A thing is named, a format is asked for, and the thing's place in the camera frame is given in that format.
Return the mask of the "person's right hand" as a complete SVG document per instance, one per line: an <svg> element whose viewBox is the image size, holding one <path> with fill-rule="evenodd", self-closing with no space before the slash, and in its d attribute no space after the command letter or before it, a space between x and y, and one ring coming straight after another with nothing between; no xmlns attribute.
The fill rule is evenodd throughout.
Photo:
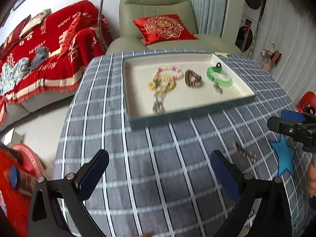
<svg viewBox="0 0 316 237"><path fill-rule="evenodd" d="M308 193L311 196L316 195L316 169L313 164L310 164L308 169Z"/></svg>

